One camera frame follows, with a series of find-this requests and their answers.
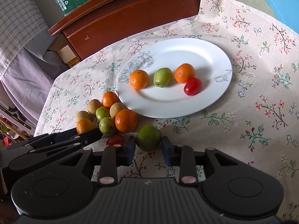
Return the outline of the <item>red cherry tomato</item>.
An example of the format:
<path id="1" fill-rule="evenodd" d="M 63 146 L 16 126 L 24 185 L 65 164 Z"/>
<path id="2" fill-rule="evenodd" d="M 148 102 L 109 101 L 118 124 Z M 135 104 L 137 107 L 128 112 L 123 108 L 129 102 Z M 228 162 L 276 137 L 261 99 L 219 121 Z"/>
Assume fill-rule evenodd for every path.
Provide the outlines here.
<path id="1" fill-rule="evenodd" d="M 106 142 L 107 146 L 123 146 L 125 143 L 125 138 L 122 135 L 116 134 L 113 136 L 110 136 Z"/>
<path id="2" fill-rule="evenodd" d="M 188 96 L 196 95 L 202 87 L 202 81 L 196 77 L 190 78 L 184 86 L 184 93 Z"/>

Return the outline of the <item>large orange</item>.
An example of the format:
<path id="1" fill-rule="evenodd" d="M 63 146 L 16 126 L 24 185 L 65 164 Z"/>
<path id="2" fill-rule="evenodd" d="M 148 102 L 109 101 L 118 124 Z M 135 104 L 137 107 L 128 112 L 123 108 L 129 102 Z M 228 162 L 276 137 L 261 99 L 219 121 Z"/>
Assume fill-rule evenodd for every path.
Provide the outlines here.
<path id="1" fill-rule="evenodd" d="M 83 118 L 76 125 L 76 131 L 78 134 L 86 133 L 95 128 L 93 122 L 90 119 Z"/>
<path id="2" fill-rule="evenodd" d="M 130 109 L 121 110 L 115 117 L 115 126 L 122 133 L 130 133 L 137 126 L 137 114 Z"/>

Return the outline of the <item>brown longan left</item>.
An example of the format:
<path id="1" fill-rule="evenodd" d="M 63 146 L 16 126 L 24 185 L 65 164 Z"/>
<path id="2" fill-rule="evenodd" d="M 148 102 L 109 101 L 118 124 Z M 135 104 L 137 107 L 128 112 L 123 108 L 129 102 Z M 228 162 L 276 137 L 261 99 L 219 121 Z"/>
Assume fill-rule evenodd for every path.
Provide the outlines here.
<path id="1" fill-rule="evenodd" d="M 92 117 L 87 111 L 79 111 L 75 116 L 76 122 L 78 123 L 82 119 L 89 119 L 92 120 Z"/>

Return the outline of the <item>brown longan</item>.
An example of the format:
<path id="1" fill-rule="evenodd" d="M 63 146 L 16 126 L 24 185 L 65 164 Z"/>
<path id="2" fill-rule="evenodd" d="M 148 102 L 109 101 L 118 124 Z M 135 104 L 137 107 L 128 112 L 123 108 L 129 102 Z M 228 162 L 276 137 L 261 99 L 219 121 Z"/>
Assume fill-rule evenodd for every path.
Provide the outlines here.
<path id="1" fill-rule="evenodd" d="M 116 115 L 122 111 L 126 109 L 126 106 L 123 103 L 114 103 L 111 107 L 110 107 L 110 116 L 111 118 L 115 118 Z"/>
<path id="2" fill-rule="evenodd" d="M 75 116 L 76 122 L 78 123 L 82 119 L 89 119 L 92 120 L 92 117 L 87 111 L 79 111 Z"/>
<path id="3" fill-rule="evenodd" d="M 98 99 L 90 100 L 87 105 L 87 111 L 90 115 L 95 115 L 96 110 L 102 106 L 102 103 Z"/>

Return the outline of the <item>spotted green jujube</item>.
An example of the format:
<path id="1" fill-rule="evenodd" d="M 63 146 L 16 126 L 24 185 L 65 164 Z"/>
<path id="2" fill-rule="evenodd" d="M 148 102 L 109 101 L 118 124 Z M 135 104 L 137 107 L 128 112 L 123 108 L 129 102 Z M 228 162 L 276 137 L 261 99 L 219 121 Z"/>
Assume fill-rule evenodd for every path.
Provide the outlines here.
<path id="1" fill-rule="evenodd" d="M 106 136 L 114 135 L 117 132 L 115 120 L 111 117 L 105 117 L 101 119 L 99 123 L 99 129 Z"/>

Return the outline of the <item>brown longan top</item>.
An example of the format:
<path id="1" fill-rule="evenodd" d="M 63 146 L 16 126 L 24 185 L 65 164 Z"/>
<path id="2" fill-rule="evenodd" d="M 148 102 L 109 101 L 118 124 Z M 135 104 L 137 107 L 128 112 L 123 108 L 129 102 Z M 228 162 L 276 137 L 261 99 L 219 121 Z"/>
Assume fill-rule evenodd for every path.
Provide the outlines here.
<path id="1" fill-rule="evenodd" d="M 95 115 L 96 110 L 102 106 L 102 103 L 98 99 L 90 100 L 87 105 L 87 111 L 90 115 Z"/>

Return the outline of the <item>brown longan right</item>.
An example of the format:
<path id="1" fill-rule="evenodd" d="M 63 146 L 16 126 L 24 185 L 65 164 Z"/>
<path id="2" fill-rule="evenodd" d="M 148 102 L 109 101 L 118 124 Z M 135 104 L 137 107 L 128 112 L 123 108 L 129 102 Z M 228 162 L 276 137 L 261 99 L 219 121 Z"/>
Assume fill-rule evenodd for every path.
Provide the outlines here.
<path id="1" fill-rule="evenodd" d="M 111 118 L 115 118 L 116 115 L 122 111 L 126 109 L 126 106 L 123 103 L 114 103 L 111 107 L 110 107 L 110 116 Z"/>

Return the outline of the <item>small orange near plate top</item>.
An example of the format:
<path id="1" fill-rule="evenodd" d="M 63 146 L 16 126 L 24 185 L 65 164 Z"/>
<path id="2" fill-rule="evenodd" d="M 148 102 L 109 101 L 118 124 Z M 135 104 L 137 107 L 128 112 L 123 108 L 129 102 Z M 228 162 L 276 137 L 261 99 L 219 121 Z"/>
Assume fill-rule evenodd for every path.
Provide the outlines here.
<path id="1" fill-rule="evenodd" d="M 113 91 L 107 91 L 102 97 L 102 105 L 106 108 L 110 108 L 114 103 L 118 102 L 118 95 Z"/>

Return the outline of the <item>lilac checked cloth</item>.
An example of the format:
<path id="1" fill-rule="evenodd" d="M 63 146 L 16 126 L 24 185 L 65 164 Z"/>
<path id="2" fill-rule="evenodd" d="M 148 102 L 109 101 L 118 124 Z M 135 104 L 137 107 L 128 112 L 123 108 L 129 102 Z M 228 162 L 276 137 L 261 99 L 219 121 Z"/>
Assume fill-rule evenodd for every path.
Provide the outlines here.
<path id="1" fill-rule="evenodd" d="M 49 50 L 54 40 L 34 0 L 1 0 L 1 83 L 33 124 L 55 78 L 68 69 Z"/>

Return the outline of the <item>cardboard box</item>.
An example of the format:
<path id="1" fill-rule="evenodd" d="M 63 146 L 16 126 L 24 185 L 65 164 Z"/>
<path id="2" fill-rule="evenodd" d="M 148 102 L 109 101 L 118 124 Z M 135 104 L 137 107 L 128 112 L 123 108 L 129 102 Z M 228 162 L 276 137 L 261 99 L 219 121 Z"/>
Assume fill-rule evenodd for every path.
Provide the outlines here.
<path id="1" fill-rule="evenodd" d="M 62 61 L 70 68 L 74 67 L 77 63 L 80 62 L 79 57 L 75 55 L 75 53 L 68 45 L 66 38 L 62 35 L 55 38 L 53 43 L 49 46 L 48 50 L 56 52 L 62 59 Z"/>

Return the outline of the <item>brown wooden cabinet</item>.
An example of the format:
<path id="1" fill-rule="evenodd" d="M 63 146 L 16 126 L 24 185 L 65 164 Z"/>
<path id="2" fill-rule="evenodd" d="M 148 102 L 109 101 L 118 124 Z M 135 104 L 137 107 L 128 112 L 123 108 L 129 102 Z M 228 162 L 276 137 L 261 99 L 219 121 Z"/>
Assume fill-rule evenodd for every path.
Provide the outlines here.
<path id="1" fill-rule="evenodd" d="M 199 12 L 200 0 L 90 0 L 49 29 L 83 60 L 106 46 Z"/>

